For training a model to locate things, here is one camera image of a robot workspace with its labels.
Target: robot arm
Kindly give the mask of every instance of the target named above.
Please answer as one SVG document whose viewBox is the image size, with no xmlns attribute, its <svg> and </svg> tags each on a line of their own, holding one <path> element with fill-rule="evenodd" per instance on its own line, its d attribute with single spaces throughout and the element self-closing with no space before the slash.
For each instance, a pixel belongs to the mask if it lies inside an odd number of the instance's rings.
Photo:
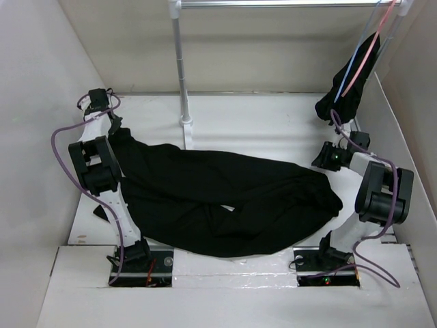
<svg viewBox="0 0 437 328">
<path fill-rule="evenodd" d="M 68 146 L 79 183 L 84 190 L 115 211 L 124 244 L 124 262 L 128 264 L 129 261 L 139 258 L 149 260 L 150 248 L 132 220 L 120 191 L 122 172 L 108 141 L 108 135 L 121 126 L 122 119 L 112 112 L 98 117 L 109 108 L 107 92 L 104 89 L 90 90 L 89 99 L 86 98 L 81 107 L 85 110 L 84 120 L 95 119 L 85 125 L 81 138 Z M 115 217 L 108 208 L 103 208 L 120 247 L 121 239 Z M 115 257 L 109 260 L 116 264 L 119 261 L 118 256 L 119 248 Z"/>
<path fill-rule="evenodd" d="M 353 142 L 367 149 L 369 135 L 350 132 Z M 352 248 L 362 238 L 379 233 L 386 225 L 393 197 L 393 172 L 390 166 L 368 154 L 357 152 L 350 144 L 325 142 L 313 166 L 339 170 L 342 166 L 363 177 L 355 201 L 355 213 L 338 229 L 329 232 L 320 242 L 319 256 L 336 259 L 345 264 L 352 255 Z M 393 224 L 405 221 L 410 208 L 414 174 L 397 168 L 398 186 Z"/>
</svg>

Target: clothing rack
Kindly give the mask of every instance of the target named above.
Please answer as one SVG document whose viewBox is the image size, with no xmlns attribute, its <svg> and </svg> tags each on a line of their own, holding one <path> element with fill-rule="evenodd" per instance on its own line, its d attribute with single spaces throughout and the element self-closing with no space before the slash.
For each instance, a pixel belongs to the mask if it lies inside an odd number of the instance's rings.
<svg viewBox="0 0 437 328">
<path fill-rule="evenodd" d="M 414 0 L 397 0 L 396 6 L 399 7 L 397 16 L 393 20 L 387 37 L 382 43 L 378 52 L 373 71 L 380 62 L 390 41 L 394 38 L 397 28 L 402 19 L 407 15 Z M 182 116 L 180 124 L 184 129 L 184 142 L 186 149 L 193 149 L 193 119 L 190 116 L 188 105 L 188 89 L 186 86 L 184 57 L 182 54 L 182 39 L 180 35 L 180 12 L 182 9 L 220 9 L 220 8 L 323 8 L 323 7 L 369 7 L 375 6 L 378 0 L 240 0 L 240 1 L 181 1 L 169 0 L 170 17 L 173 24 L 173 39 L 175 43 L 176 61 L 178 64 L 178 77 L 180 88 L 180 103 Z M 391 0 L 381 0 L 380 6 L 389 5 Z"/>
</svg>

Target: white wall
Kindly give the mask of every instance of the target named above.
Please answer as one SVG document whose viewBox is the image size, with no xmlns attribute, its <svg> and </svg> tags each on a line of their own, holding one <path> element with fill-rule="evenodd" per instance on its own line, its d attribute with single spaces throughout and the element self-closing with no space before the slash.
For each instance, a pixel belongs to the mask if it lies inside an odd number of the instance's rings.
<svg viewBox="0 0 437 328">
<path fill-rule="evenodd" d="M 103 84 L 56 0 L 0 1 L 0 44 L 0 325 L 34 328 L 79 197 L 50 136 Z"/>
<path fill-rule="evenodd" d="M 107 85 L 123 92 L 178 90 L 167 0 L 59 2 Z M 188 88 L 325 92 L 351 56 L 371 11 L 183 10 Z"/>
<path fill-rule="evenodd" d="M 382 81 L 437 211 L 437 2 L 427 1 Z"/>
<path fill-rule="evenodd" d="M 382 86 L 417 168 L 410 214 L 396 228 L 400 241 L 410 243 L 419 276 L 437 322 L 437 2 L 416 0 L 379 67 Z M 401 135 L 389 124 L 389 109 L 369 84 L 358 111 L 361 127 L 371 133 L 372 150 L 399 166 L 412 169 L 408 153 L 398 146 Z"/>
</svg>

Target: horizontal metal bar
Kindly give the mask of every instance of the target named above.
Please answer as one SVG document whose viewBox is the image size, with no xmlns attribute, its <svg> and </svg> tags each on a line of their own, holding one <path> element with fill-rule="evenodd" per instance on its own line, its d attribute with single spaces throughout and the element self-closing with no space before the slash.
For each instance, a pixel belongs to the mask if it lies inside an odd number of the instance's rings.
<svg viewBox="0 0 437 328">
<path fill-rule="evenodd" d="M 117 273 L 112 272 L 110 277 L 115 277 L 117 275 Z M 147 272 L 138 272 L 138 273 L 129 273 L 129 272 L 125 272 L 125 273 L 120 273 L 120 278 L 147 278 L 149 276 L 149 273 Z M 166 272 L 166 273 L 160 273 L 160 272 L 152 272 L 150 273 L 150 277 L 151 278 L 156 278 L 156 277 L 163 277 L 163 278 L 171 278 L 172 274 L 171 272 Z"/>
<path fill-rule="evenodd" d="M 213 8 L 288 8 L 288 7 L 368 7 L 378 0 L 253 0 L 253 1 L 182 1 L 182 9 Z M 382 0 L 388 5 L 391 0 Z"/>
<path fill-rule="evenodd" d="M 301 272 L 296 272 L 296 275 L 298 277 L 307 277 L 309 275 L 319 275 L 321 273 L 323 273 L 323 276 L 328 276 L 328 275 L 356 275 L 354 269 L 338 271 L 336 273 L 324 273 L 324 272 L 319 272 L 319 271 L 301 271 Z"/>
<path fill-rule="evenodd" d="M 116 92 L 117 96 L 178 96 L 179 91 L 150 92 Z M 326 92 L 284 92 L 284 91 L 189 91 L 189 96 L 293 96 L 297 94 L 316 94 L 323 96 Z"/>
<path fill-rule="evenodd" d="M 318 246 L 296 246 L 293 247 L 293 251 L 318 251 Z"/>
</svg>

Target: hanging black cloth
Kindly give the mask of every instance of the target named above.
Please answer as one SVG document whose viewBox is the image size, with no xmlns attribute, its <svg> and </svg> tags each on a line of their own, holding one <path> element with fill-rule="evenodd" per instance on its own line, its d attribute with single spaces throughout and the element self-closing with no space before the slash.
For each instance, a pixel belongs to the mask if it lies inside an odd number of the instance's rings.
<svg viewBox="0 0 437 328">
<path fill-rule="evenodd" d="M 226 258 L 272 254 L 319 230 L 343 206 L 324 174 L 296 164 L 148 146 L 128 128 L 109 141 L 126 176 L 122 194 L 132 219 L 144 236 L 180 249 Z"/>
<path fill-rule="evenodd" d="M 363 58 L 369 49 L 371 41 L 375 34 L 369 36 L 366 41 L 364 41 L 358 51 L 356 53 L 356 57 L 354 62 L 352 63 L 352 67 L 350 68 L 348 77 L 346 78 L 346 82 L 344 84 L 343 90 L 349 85 L 350 80 L 354 77 L 358 67 L 361 65 Z M 335 109 L 335 111 L 339 114 L 341 123 L 347 123 L 356 115 L 356 110 L 360 105 L 361 96 L 363 95 L 364 84 L 369 77 L 369 74 L 373 68 L 373 65 L 376 61 L 376 54 L 380 48 L 380 38 L 375 42 L 367 61 L 365 62 L 363 69 L 355 80 L 354 85 L 350 88 L 349 92 L 343 97 L 339 97 L 337 103 L 334 105 L 334 99 L 339 91 L 341 82 L 343 81 L 344 74 L 349 66 L 349 61 L 347 64 L 334 76 L 333 79 L 333 87 L 330 92 L 328 92 L 325 97 L 323 97 L 317 104 L 315 104 L 315 111 L 317 112 L 317 116 L 325 121 L 330 121 L 330 110 Z"/>
</svg>

